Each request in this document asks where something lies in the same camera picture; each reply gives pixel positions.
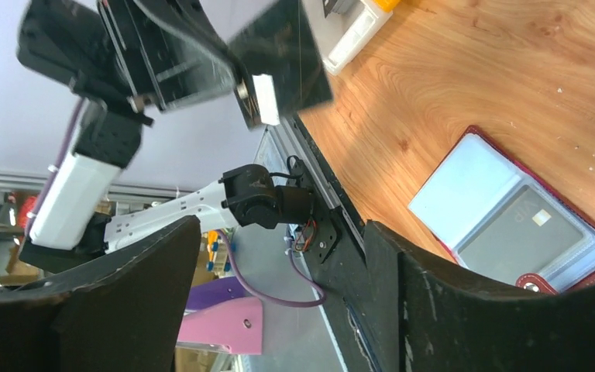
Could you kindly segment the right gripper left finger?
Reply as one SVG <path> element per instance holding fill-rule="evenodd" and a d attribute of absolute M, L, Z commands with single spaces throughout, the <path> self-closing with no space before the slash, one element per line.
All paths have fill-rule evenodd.
<path fill-rule="evenodd" d="M 132 246 L 0 288 L 0 371 L 169 371 L 201 240 L 183 217 Z"/>

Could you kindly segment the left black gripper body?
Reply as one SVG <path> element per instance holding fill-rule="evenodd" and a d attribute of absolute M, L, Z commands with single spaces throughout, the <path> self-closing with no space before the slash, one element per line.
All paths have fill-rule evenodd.
<path fill-rule="evenodd" d="M 99 1 L 136 111 L 173 111 L 227 95 L 236 59 L 200 1 Z"/>

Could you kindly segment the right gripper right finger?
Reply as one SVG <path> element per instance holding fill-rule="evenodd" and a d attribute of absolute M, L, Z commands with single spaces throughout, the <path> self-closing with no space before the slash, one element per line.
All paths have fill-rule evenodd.
<path fill-rule="evenodd" d="M 476 274 L 380 222 L 364 231 L 384 371 L 595 371 L 595 284 L 542 294 Z"/>

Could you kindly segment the red leather card holder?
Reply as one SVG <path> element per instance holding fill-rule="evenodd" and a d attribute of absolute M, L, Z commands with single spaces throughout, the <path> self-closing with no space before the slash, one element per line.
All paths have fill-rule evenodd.
<path fill-rule="evenodd" d="M 595 285 L 595 222 L 476 126 L 408 207 L 477 274 L 549 294 Z"/>

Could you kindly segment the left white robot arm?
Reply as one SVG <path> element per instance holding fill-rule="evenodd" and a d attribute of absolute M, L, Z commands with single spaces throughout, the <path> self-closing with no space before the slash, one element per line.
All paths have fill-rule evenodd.
<path fill-rule="evenodd" d="M 96 207 L 153 124 L 149 107 L 182 109 L 234 94 L 249 126 L 332 97 L 300 1 L 275 1 L 230 42 L 199 1 L 31 1 L 19 27 L 21 65 L 80 101 L 25 228 L 21 259 L 59 273 L 131 246 L 185 217 L 203 231 L 304 225 L 314 193 L 275 184 L 259 164 L 226 171 L 156 208 L 108 217 Z"/>

